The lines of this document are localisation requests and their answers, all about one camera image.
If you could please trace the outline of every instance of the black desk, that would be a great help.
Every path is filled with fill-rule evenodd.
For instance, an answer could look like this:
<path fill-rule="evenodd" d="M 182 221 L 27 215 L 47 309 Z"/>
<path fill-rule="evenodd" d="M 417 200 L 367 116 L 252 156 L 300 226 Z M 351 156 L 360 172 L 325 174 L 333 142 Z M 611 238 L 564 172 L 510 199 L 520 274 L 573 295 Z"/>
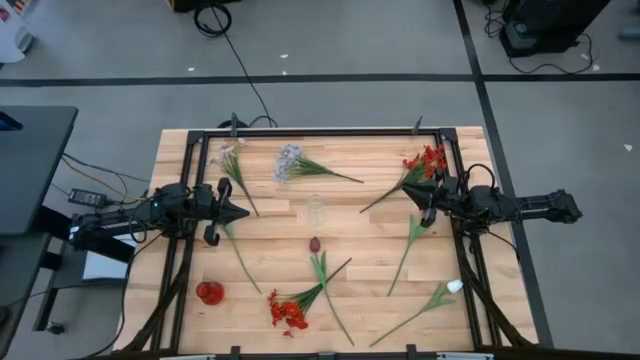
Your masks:
<path fill-rule="evenodd" d="M 61 236 L 68 218 L 42 206 L 67 145 L 74 107 L 7 106 L 0 111 L 24 126 L 0 131 L 0 306 L 26 298 L 40 267 L 55 269 L 60 256 L 47 252 L 52 233 Z M 0 327 L 0 358 L 9 349 L 27 304 L 9 306 Z"/>

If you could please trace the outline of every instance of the wooden table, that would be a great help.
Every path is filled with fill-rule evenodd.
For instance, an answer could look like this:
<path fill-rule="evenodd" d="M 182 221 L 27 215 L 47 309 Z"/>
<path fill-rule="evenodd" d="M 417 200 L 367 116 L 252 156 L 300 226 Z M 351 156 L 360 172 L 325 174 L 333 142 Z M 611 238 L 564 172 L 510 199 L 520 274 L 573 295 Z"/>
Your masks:
<path fill-rule="evenodd" d="M 188 130 L 163 132 L 151 188 L 180 181 L 187 133 Z M 458 127 L 457 133 L 465 168 L 473 163 L 492 166 L 481 127 Z M 235 139 L 212 139 L 208 158 L 214 158 L 220 145 L 236 143 Z M 302 146 L 311 159 L 365 183 L 329 176 L 302 178 L 284 185 L 274 182 L 275 158 L 280 146 L 288 143 Z M 229 240 L 223 236 L 217 247 L 209 247 L 202 240 L 205 224 L 199 226 L 179 352 L 227 354 L 233 345 L 241 346 L 242 353 L 388 352 L 405 351 L 406 344 L 415 344 L 418 351 L 471 350 L 462 292 L 452 296 L 456 304 L 424 313 L 377 346 L 369 347 L 374 339 L 422 307 L 439 283 L 460 278 L 450 222 L 440 213 L 426 235 L 413 244 L 395 290 L 387 297 L 407 243 L 409 215 L 418 217 L 419 212 L 404 193 L 398 192 L 359 213 L 397 182 L 402 159 L 415 156 L 423 145 L 435 144 L 422 136 L 247 138 L 240 162 L 261 216 L 252 213 L 251 217 L 234 222 L 232 228 L 262 294 L 248 282 Z M 450 149 L 447 152 L 447 158 L 452 159 Z M 197 165 L 198 153 L 194 153 L 192 169 Z M 190 184 L 194 174 L 192 170 Z M 215 187 L 221 176 L 219 167 L 209 164 L 204 182 Z M 489 182 L 487 173 L 474 171 L 470 186 Z M 320 212 L 310 212 L 312 197 L 321 201 Z M 232 201 L 251 209 L 237 186 Z M 491 230 L 511 238 L 506 224 Z M 321 239 L 327 251 L 329 271 L 353 258 L 328 289 L 355 347 L 340 331 L 323 296 L 317 298 L 307 314 L 309 328 L 295 330 L 295 339 L 282 336 L 286 324 L 275 329 L 271 325 L 266 300 L 271 290 L 295 293 L 317 283 L 309 260 L 308 244 L 313 236 Z M 482 236 L 481 242 L 496 303 L 523 336 L 536 342 L 513 249 L 491 236 Z M 114 349 L 131 340 L 155 307 L 166 248 L 167 242 L 159 240 L 137 257 L 126 292 L 124 331 Z M 181 251 L 179 247 L 176 269 Z M 224 285 L 225 299 L 220 305 L 206 306 L 196 297 L 195 287 L 201 281 Z M 488 343 L 487 321 L 477 298 L 476 306 L 483 339 Z M 168 346 L 172 319 L 170 309 L 165 318 L 163 346 Z"/>

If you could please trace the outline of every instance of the red vase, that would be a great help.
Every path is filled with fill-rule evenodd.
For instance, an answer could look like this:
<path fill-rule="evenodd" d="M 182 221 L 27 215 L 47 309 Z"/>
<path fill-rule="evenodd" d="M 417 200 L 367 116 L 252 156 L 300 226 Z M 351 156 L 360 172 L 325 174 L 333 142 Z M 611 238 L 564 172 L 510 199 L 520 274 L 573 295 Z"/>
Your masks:
<path fill-rule="evenodd" d="M 196 295 L 207 305 L 218 305 L 224 297 L 224 287 L 215 281 L 203 281 L 196 287 Z"/>

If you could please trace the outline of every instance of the black metal frame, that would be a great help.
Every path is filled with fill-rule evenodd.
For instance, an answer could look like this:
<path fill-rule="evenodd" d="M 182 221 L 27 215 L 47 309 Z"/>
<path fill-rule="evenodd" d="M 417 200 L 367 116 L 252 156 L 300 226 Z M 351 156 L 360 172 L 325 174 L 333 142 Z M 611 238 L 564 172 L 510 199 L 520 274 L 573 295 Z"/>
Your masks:
<path fill-rule="evenodd" d="M 335 129 L 232 129 L 228 130 L 214 130 L 214 131 L 189 131 L 187 136 L 187 147 L 185 150 L 182 173 L 180 175 L 180 182 L 187 186 L 188 178 L 191 170 L 191 163 L 193 159 L 193 153 L 196 148 L 196 144 L 200 144 L 200 156 L 198 159 L 198 166 L 196 170 L 195 184 L 201 184 L 204 179 L 204 172 L 207 163 L 207 154 L 209 141 L 212 138 L 226 138 L 226 137 L 288 137 L 288 136 L 432 136 L 436 145 L 443 144 L 445 141 L 451 145 L 451 151 L 453 152 L 453 164 L 455 165 L 456 172 L 461 174 L 464 171 L 464 165 L 462 163 L 462 155 L 460 153 L 460 147 L 458 145 L 457 132 L 455 128 L 429 128 L 419 129 L 417 132 L 412 128 L 335 128 Z M 462 238 L 457 229 L 457 222 L 452 221 L 452 229 L 454 234 L 456 254 L 458 263 L 460 265 L 460 272 L 463 273 L 462 259 L 466 260 L 466 250 L 464 245 L 464 239 Z M 471 246 L 473 248 L 474 260 L 477 267 L 478 278 L 484 290 L 490 295 L 488 274 L 484 263 L 484 257 L 482 253 L 482 246 L 480 244 L 478 236 L 471 237 Z M 177 248 L 177 240 L 170 239 L 167 249 L 167 255 L 165 259 L 165 268 L 163 271 L 162 282 L 160 285 L 160 297 L 163 297 L 169 284 L 171 283 L 173 267 L 175 264 L 175 250 Z M 193 255 L 193 238 L 186 241 L 183 261 L 187 261 L 187 269 L 190 268 L 190 262 Z M 173 319 L 173 326 L 171 330 L 170 350 L 177 351 L 180 344 L 180 335 L 182 331 L 182 320 L 184 316 L 184 303 L 187 295 L 187 284 L 179 290 L 176 311 Z M 467 318 L 469 319 L 469 327 L 471 331 L 472 342 L 475 350 L 485 346 L 482 342 L 482 335 L 480 332 L 480 322 L 478 318 L 478 309 L 475 305 L 473 290 L 466 286 L 463 288 L 465 305 L 467 310 Z M 491 344 L 493 346 L 500 347 L 501 337 L 500 330 L 496 325 L 493 316 L 487 310 L 487 319 L 489 320 L 489 331 L 491 335 Z M 160 342 L 163 332 L 163 322 L 158 324 L 155 329 L 152 340 L 151 350 L 159 350 Z M 239 348 L 237 349 L 237 356 L 229 355 L 229 358 L 239 358 Z M 243 358 L 313 358 L 318 359 L 319 354 L 264 354 L 264 355 L 243 355 Z M 216 355 L 217 358 L 226 358 L 225 355 Z M 415 351 L 415 346 L 407 345 L 407 352 L 399 353 L 362 353 L 362 354 L 339 354 L 342 359 L 362 359 L 362 358 L 376 358 L 376 359 L 407 359 L 409 358 L 429 358 L 433 359 L 437 357 L 435 352 L 423 352 L 418 353 Z"/>

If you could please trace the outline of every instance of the power adapter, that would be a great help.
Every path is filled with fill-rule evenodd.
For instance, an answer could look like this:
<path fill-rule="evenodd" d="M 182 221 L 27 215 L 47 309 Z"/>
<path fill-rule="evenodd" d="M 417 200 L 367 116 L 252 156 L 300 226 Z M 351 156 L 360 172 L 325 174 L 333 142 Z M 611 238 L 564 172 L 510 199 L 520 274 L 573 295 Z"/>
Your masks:
<path fill-rule="evenodd" d="M 67 201 L 73 204 L 102 209 L 107 205 L 107 195 L 82 189 L 71 189 Z"/>

